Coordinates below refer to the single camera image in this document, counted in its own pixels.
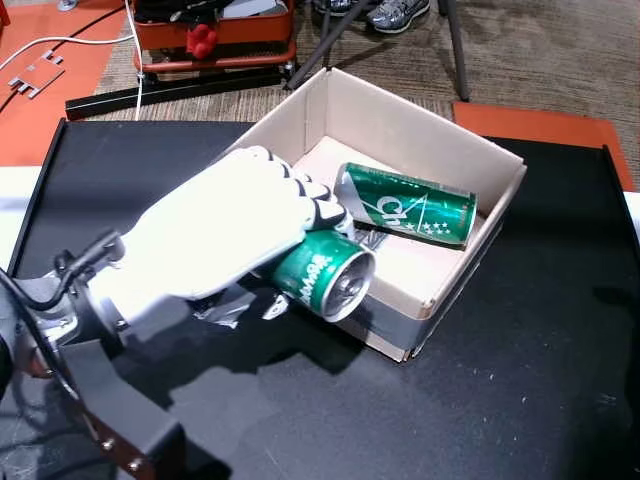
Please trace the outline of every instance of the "white surface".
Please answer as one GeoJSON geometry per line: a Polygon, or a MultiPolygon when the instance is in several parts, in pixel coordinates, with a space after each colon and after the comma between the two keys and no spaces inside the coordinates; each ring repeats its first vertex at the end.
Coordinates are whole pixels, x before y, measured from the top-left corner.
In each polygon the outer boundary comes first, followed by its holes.
{"type": "Polygon", "coordinates": [[[250,17],[275,8],[275,0],[233,0],[222,11],[224,18],[250,17]]]}
{"type": "Polygon", "coordinates": [[[11,260],[40,167],[0,167],[0,267],[11,260]]]}
{"type": "Polygon", "coordinates": [[[636,236],[640,238],[640,193],[624,192],[624,199],[627,201],[627,208],[633,220],[636,236]]]}

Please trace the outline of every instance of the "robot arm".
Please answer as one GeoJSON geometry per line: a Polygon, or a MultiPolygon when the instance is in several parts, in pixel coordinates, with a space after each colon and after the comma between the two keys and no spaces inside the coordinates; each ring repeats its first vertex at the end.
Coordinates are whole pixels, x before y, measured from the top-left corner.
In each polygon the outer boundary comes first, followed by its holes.
{"type": "Polygon", "coordinates": [[[123,348],[119,330],[168,296],[221,291],[316,229],[351,237],[353,221],[329,188],[251,147],[170,192],[125,235],[107,234],[77,258],[59,255],[42,278],[10,279],[0,270],[0,300],[9,304],[0,310],[9,312],[0,317],[0,394],[14,365],[53,375],[122,468],[136,478],[180,478],[180,424],[109,361],[123,348]],[[27,328],[16,335],[19,324],[27,328]]]}

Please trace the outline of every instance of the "orange mat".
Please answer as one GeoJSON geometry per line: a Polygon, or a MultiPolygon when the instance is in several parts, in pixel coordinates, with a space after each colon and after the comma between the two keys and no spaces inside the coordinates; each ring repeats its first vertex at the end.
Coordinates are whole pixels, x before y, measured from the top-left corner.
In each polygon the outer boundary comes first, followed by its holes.
{"type": "MultiPolygon", "coordinates": [[[[69,12],[59,12],[55,3],[9,7],[11,24],[0,33],[0,63],[18,48],[39,37],[68,36],[101,15],[122,5],[120,0],[80,0],[69,12]]],[[[107,18],[78,38],[108,40],[120,36],[125,13],[107,18]]],[[[11,93],[7,82],[54,46],[56,42],[31,47],[0,70],[0,104],[11,93]]],[[[51,143],[64,102],[91,95],[109,61],[113,45],[67,43],[55,51],[64,61],[65,72],[33,100],[16,95],[0,113],[0,166],[41,165],[51,143]]]]}
{"type": "Polygon", "coordinates": [[[456,102],[455,121],[485,137],[514,138],[600,148],[607,145],[623,190],[636,191],[611,122],[567,113],[456,102]]]}

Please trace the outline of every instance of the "black cable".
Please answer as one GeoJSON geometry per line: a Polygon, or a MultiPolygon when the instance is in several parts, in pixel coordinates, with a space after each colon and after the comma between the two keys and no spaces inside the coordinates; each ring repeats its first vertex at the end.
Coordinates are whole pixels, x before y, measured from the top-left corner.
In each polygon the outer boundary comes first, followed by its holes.
{"type": "Polygon", "coordinates": [[[18,94],[18,90],[14,89],[13,92],[11,92],[11,94],[9,94],[9,96],[4,99],[4,102],[2,102],[2,105],[0,105],[0,113],[2,113],[5,107],[9,105],[9,102],[13,100],[13,97],[15,97],[17,94],[18,94]]]}
{"type": "MultiPolygon", "coordinates": [[[[105,13],[104,15],[96,18],[95,20],[92,20],[91,22],[87,23],[81,29],[76,30],[71,35],[67,35],[67,37],[71,37],[71,38],[76,37],[76,36],[80,35],[82,32],[84,32],[85,30],[88,30],[91,27],[93,27],[96,23],[100,23],[102,20],[105,20],[105,19],[109,18],[110,16],[115,15],[116,13],[118,13],[118,12],[120,12],[122,10],[124,10],[124,5],[122,7],[118,7],[116,9],[114,9],[114,10],[111,10],[110,12],[105,13]]],[[[51,51],[55,52],[57,49],[59,49],[65,43],[67,43],[67,40],[60,40],[60,42],[58,42],[56,45],[51,47],[51,51]]]]}
{"type": "MultiPolygon", "coordinates": [[[[2,268],[0,268],[0,280],[2,280],[3,285],[5,285],[4,283],[5,277],[9,278],[7,273],[2,268]]],[[[53,374],[55,379],[58,380],[62,388],[71,397],[72,400],[76,402],[80,401],[80,396],[69,384],[69,382],[67,381],[67,378],[65,377],[62,371],[62,368],[60,368],[58,364],[58,359],[56,358],[55,353],[53,353],[53,350],[51,349],[49,342],[40,331],[40,328],[38,328],[37,320],[33,318],[33,315],[31,314],[31,312],[25,308],[20,298],[15,296],[13,294],[13,290],[11,289],[9,289],[9,302],[13,304],[13,307],[15,308],[16,313],[20,316],[22,321],[27,326],[27,330],[29,330],[29,333],[35,340],[36,345],[40,350],[40,354],[42,355],[42,358],[44,358],[44,361],[46,362],[47,367],[49,368],[49,370],[51,370],[51,373],[53,374]]]]}
{"type": "MultiPolygon", "coordinates": [[[[93,27],[96,23],[99,23],[102,20],[105,20],[106,18],[109,18],[112,15],[115,15],[116,13],[118,13],[118,12],[120,12],[122,10],[124,10],[124,5],[122,7],[118,7],[116,9],[111,10],[110,12],[105,13],[104,15],[101,15],[100,17],[96,18],[95,20],[92,20],[91,22],[87,23],[84,27],[80,28],[79,30],[76,30],[71,35],[67,35],[67,36],[71,37],[71,38],[76,37],[76,36],[80,35],[82,32],[84,32],[85,30],[88,30],[89,28],[93,27]]],[[[51,51],[55,52],[58,48],[60,48],[65,43],[67,43],[67,40],[61,40],[60,42],[55,44],[53,47],[51,47],[51,51]]],[[[14,97],[17,95],[17,93],[18,93],[18,90],[17,89],[14,90],[4,100],[4,102],[2,102],[2,104],[0,104],[0,113],[2,113],[2,111],[7,107],[7,105],[9,105],[9,103],[11,102],[11,100],[14,99],[14,97]]]]}
{"type": "Polygon", "coordinates": [[[120,240],[120,234],[117,231],[111,230],[102,235],[77,258],[74,258],[69,265],[65,266],[64,273],[60,278],[60,283],[54,294],[49,300],[44,302],[35,300],[26,293],[2,268],[0,268],[0,284],[9,290],[13,297],[20,301],[22,305],[31,310],[44,312],[60,303],[62,296],[69,289],[73,281],[83,274],[87,268],[106,257],[109,257],[110,260],[118,260],[123,254],[124,249],[120,240]]]}

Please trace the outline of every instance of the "white robotic hand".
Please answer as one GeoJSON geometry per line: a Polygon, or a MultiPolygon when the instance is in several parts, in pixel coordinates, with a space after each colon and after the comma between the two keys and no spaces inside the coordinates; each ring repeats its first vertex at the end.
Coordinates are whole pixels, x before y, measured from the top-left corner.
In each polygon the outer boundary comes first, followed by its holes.
{"type": "Polygon", "coordinates": [[[163,298],[211,295],[301,242],[305,231],[353,234],[330,189],[263,147],[234,150],[149,208],[122,237],[122,260],[91,280],[129,323],[163,298]]]}

